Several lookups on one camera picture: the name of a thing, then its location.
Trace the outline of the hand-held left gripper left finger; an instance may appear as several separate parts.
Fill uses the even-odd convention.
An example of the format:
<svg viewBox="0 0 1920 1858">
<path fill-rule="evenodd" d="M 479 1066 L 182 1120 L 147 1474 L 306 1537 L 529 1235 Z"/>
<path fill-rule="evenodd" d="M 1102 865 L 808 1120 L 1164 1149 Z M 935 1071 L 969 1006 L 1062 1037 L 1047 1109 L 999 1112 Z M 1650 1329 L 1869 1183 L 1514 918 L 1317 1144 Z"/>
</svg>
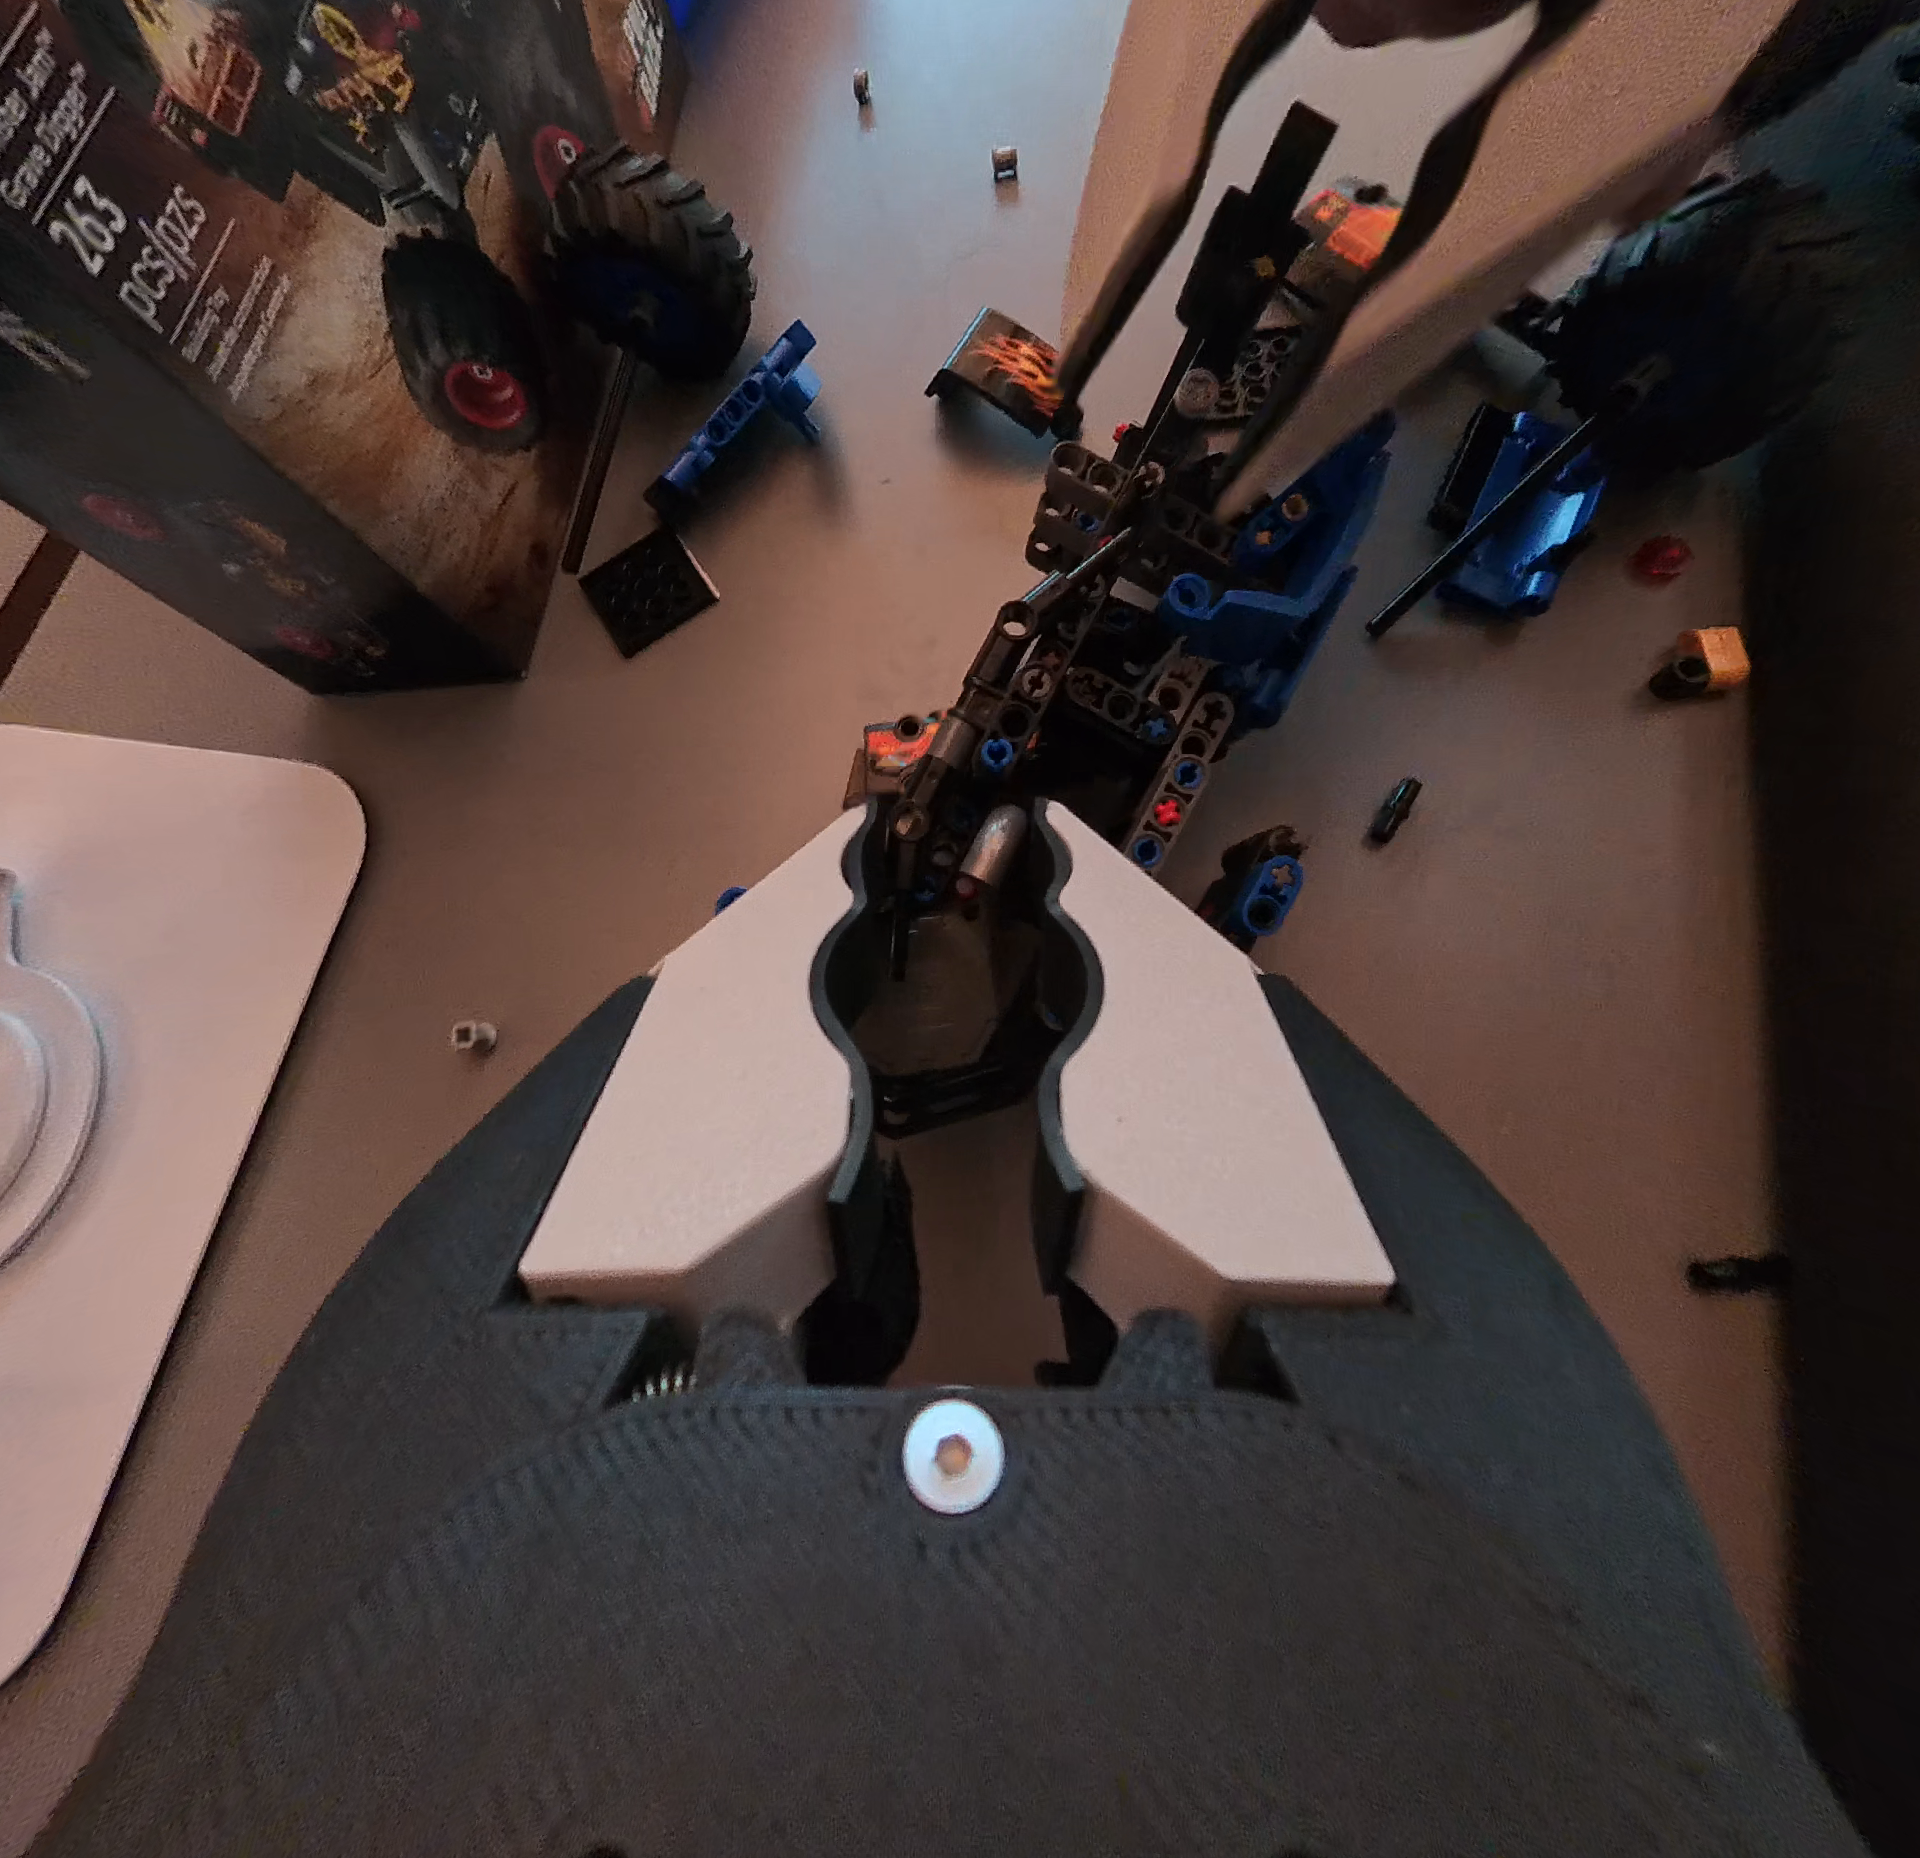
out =
<svg viewBox="0 0 1920 1858">
<path fill-rule="evenodd" d="M 836 1274 L 852 1060 L 813 959 L 853 911 L 846 812 L 656 969 L 518 1278 L 534 1300 L 805 1315 Z"/>
</svg>

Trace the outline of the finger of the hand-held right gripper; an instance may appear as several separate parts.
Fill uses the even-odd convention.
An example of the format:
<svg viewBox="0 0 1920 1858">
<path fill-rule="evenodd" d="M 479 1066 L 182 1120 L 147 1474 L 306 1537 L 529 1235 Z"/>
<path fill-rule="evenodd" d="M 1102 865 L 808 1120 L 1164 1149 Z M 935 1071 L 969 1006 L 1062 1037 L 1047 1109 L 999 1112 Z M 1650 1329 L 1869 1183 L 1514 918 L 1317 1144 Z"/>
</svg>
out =
<svg viewBox="0 0 1920 1858">
<path fill-rule="evenodd" d="M 1418 158 L 1399 228 L 1221 472 L 1229 515 L 1430 370 L 1579 231 L 1706 151 L 1805 0 L 1536 0 Z"/>
<path fill-rule="evenodd" d="M 1062 294 L 1061 396 L 1080 396 L 1176 253 L 1247 85 L 1317 0 L 1129 0 Z"/>
</svg>

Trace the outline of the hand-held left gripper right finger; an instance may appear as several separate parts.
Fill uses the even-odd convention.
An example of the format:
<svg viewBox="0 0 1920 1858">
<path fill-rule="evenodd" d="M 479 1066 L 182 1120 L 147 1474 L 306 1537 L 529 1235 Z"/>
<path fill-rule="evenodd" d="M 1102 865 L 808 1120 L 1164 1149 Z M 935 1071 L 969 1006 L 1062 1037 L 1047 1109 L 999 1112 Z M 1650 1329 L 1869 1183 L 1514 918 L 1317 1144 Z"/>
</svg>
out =
<svg viewBox="0 0 1920 1858">
<path fill-rule="evenodd" d="M 1394 1262 L 1259 965 L 1067 804 L 1035 821 L 1089 973 L 1040 1088 L 1068 1284 L 1102 1315 L 1385 1302 Z"/>
</svg>

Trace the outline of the toy truck chassis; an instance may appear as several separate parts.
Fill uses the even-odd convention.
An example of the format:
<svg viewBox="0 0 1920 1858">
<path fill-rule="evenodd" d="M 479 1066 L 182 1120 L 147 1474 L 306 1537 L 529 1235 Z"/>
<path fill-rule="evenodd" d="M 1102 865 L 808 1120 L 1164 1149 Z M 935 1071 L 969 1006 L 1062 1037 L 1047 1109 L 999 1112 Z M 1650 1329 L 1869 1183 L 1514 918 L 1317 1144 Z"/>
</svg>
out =
<svg viewBox="0 0 1920 1858">
<path fill-rule="evenodd" d="M 1024 537 L 1038 581 L 998 607 L 958 700 L 858 746 L 846 804 L 877 809 L 877 987 L 848 1030 L 878 1136 L 1017 1103 L 1067 1034 L 1035 804 L 1067 804 L 1159 880 L 1212 770 L 1285 717 L 1357 582 L 1394 411 L 1216 509 L 1234 445 L 1298 390 L 1399 226 L 1385 188 L 1309 190 L 1331 139 L 1331 119 L 1286 107 L 1254 183 L 1212 208 L 1146 417 L 1106 449 L 1054 439 Z"/>
</svg>

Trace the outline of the grey desk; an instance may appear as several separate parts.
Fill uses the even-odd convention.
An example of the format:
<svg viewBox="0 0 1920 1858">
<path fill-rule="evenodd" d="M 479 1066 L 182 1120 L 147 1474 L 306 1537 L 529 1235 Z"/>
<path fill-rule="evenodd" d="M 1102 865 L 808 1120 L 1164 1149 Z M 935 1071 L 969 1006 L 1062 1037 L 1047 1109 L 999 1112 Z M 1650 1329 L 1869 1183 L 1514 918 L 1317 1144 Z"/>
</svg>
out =
<svg viewBox="0 0 1920 1858">
<path fill-rule="evenodd" d="M 523 682 L 321 700 L 97 564 L 65 581 L 5 720 L 315 760 L 358 792 L 367 860 L 73 1607 L 3 1691 L 5 1769 L 97 1741 L 254 1404 L 395 1200 L 724 885 L 839 812 L 866 720 L 954 690 L 1023 571 L 1045 452 L 923 388 L 982 307 L 1061 328 L 1126 2 L 708 0 L 680 157 L 755 247 L 768 335 L 817 335 L 827 443 L 757 436 L 692 539 L 716 606 L 656 653 L 618 659 L 565 581 Z M 1006 143 L 1019 183 L 993 188 Z M 1738 488 L 1621 503 L 1540 620 L 1425 607 L 1367 641 L 1478 398 L 1467 370 L 1412 392 L 1357 598 L 1170 883 L 1204 885 L 1266 823 L 1309 836 L 1272 965 L 1572 1269 L 1784 1677 L 1777 1302 L 1682 1280 L 1774 1231 L 1753 690 L 1647 693 L 1681 629 L 1743 617 Z M 1657 532 L 1692 547 L 1666 585 L 1627 571 Z M 1372 847 L 1404 775 L 1425 792 Z M 468 1017 L 491 1054 L 446 1043 Z"/>
</svg>

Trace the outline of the black tyre on axle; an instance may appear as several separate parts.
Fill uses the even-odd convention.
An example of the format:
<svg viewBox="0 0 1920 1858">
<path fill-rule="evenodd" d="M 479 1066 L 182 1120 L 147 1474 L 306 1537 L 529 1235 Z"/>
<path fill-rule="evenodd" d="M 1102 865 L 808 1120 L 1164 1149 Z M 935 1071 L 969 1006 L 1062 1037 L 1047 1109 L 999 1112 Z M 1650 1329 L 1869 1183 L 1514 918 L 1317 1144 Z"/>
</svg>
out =
<svg viewBox="0 0 1920 1858">
<path fill-rule="evenodd" d="M 552 268 L 565 307 L 600 347 L 586 459 L 560 571 L 579 574 L 640 370 L 712 383 L 755 318 L 755 253 L 708 188 L 625 143 L 569 165 L 552 203 Z"/>
<path fill-rule="evenodd" d="M 1553 392 L 1548 408 L 1510 411 L 1579 427 L 1565 449 L 1593 445 L 1602 498 L 1748 452 L 1828 370 L 1848 240 L 1820 183 L 1777 173 L 1696 183 L 1610 240 L 1563 296 L 1530 294 L 1499 318 L 1502 335 L 1540 355 Z M 1439 547 L 1364 620 L 1367 638 L 1434 598 L 1472 544 L 1463 532 Z"/>
</svg>

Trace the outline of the blue and black connector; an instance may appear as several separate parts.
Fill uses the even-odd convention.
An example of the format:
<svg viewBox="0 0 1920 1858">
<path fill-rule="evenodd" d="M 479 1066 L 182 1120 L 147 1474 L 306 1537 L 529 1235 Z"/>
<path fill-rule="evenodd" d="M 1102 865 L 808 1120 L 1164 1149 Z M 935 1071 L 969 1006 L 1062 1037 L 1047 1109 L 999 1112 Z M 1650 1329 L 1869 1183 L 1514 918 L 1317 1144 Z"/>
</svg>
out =
<svg viewBox="0 0 1920 1858">
<path fill-rule="evenodd" d="M 1270 826 L 1231 843 L 1216 865 L 1197 918 L 1241 950 L 1276 936 L 1302 890 L 1305 840 L 1293 826 Z"/>
</svg>

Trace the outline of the black curved flame panel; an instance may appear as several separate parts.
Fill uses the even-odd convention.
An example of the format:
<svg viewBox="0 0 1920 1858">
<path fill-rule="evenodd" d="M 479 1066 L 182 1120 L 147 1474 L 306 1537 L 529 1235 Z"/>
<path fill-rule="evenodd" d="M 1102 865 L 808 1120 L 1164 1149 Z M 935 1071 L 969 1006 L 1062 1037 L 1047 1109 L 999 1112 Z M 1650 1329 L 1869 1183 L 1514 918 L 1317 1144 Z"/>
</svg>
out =
<svg viewBox="0 0 1920 1858">
<path fill-rule="evenodd" d="M 1061 349 L 1006 312 L 982 307 L 960 343 L 925 383 L 925 396 L 948 402 L 971 396 L 1031 436 L 1077 439 L 1080 408 L 1062 396 Z"/>
</svg>

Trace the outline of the blue body panel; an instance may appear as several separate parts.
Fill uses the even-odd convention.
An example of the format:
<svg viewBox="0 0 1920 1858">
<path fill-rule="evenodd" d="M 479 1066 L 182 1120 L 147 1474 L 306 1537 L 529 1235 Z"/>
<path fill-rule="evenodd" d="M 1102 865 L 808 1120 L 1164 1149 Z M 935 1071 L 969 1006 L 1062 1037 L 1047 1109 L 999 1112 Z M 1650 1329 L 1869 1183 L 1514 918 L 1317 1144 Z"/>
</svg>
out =
<svg viewBox="0 0 1920 1858">
<path fill-rule="evenodd" d="M 1605 494 L 1593 445 L 1565 449 L 1576 429 L 1474 404 L 1428 504 L 1443 547 L 1474 537 L 1434 585 L 1439 606 L 1499 625 L 1545 614 Z"/>
</svg>

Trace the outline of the blue beam piece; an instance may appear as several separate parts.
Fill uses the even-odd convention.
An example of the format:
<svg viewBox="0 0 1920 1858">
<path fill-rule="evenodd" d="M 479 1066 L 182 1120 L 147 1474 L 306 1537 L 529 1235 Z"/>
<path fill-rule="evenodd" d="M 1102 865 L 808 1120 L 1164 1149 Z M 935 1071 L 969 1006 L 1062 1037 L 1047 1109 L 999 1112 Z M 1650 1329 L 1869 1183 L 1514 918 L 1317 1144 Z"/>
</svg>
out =
<svg viewBox="0 0 1920 1858">
<path fill-rule="evenodd" d="M 727 398 L 712 408 L 703 424 L 680 445 L 667 467 L 652 481 L 645 498 L 665 528 L 683 528 L 697 509 L 700 485 L 712 472 L 736 449 L 755 424 L 776 415 L 797 439 L 817 445 L 822 427 L 813 417 L 813 402 L 822 390 L 808 362 L 817 347 L 805 321 L 791 321 L 755 369 L 733 383 Z"/>
</svg>

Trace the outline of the orange block with black pin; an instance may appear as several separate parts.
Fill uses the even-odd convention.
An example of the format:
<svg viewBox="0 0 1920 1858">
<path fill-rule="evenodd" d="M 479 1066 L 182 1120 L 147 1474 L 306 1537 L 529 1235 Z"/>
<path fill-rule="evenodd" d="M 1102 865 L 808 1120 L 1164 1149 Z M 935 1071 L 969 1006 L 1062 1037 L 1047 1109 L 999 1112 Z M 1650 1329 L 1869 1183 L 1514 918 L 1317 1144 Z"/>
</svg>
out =
<svg viewBox="0 0 1920 1858">
<path fill-rule="evenodd" d="M 1753 659 L 1743 629 L 1736 625 L 1712 625 L 1674 638 L 1647 693 L 1654 700 L 1706 700 L 1738 693 L 1748 679 Z"/>
</svg>

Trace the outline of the black square plate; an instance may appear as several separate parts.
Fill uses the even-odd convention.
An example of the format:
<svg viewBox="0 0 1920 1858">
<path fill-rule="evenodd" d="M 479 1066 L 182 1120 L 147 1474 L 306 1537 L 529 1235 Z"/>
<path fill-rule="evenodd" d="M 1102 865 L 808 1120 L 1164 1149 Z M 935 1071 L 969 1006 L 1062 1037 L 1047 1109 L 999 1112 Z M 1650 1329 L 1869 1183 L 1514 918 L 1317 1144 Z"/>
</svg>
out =
<svg viewBox="0 0 1920 1858">
<path fill-rule="evenodd" d="M 579 576 L 589 612 L 624 660 L 716 606 L 716 585 L 673 528 L 656 528 Z"/>
</svg>

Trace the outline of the white document stand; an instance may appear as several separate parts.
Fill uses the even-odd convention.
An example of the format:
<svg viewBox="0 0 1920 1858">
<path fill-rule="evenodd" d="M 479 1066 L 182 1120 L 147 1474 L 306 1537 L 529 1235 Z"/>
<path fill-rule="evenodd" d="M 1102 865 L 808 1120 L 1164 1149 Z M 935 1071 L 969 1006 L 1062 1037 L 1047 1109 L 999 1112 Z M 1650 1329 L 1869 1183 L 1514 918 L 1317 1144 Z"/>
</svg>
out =
<svg viewBox="0 0 1920 1858">
<path fill-rule="evenodd" d="M 3 1677 L 52 1629 L 367 852 L 301 760 L 3 725 Z"/>
</svg>

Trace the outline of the toy truck set box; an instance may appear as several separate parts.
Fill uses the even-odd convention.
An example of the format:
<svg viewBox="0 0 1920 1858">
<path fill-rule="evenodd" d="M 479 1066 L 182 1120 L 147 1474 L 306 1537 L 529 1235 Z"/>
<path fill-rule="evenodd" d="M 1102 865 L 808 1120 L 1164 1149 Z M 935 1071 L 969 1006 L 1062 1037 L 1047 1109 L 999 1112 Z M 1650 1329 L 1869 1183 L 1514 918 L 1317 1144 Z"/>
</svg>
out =
<svg viewBox="0 0 1920 1858">
<path fill-rule="evenodd" d="M 665 0 L 3 0 L 3 498 L 315 696 L 526 673 Z"/>
</svg>

